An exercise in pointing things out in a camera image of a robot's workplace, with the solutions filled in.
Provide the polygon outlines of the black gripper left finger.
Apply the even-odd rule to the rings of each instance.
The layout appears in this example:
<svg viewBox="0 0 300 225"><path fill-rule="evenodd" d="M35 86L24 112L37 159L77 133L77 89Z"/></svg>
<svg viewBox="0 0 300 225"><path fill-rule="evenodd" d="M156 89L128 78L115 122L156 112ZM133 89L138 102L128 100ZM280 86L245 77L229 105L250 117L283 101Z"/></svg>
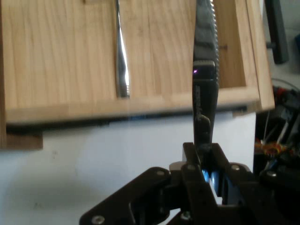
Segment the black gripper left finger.
<svg viewBox="0 0 300 225"><path fill-rule="evenodd" d="M186 160L169 170L152 167L84 213L81 225L157 225L179 209L170 225L216 223L218 205L200 168L193 143L183 144Z"/></svg>

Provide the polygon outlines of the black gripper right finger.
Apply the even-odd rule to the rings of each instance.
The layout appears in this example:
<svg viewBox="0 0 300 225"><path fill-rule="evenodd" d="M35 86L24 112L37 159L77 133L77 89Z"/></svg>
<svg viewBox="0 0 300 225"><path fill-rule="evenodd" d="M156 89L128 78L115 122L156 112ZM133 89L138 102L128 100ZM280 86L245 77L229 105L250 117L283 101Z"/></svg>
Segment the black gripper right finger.
<svg viewBox="0 0 300 225"><path fill-rule="evenodd" d="M221 147L214 143L210 149L210 178L224 207L245 210L245 223L300 223L298 168L278 165L256 176L245 165L230 163Z"/></svg>

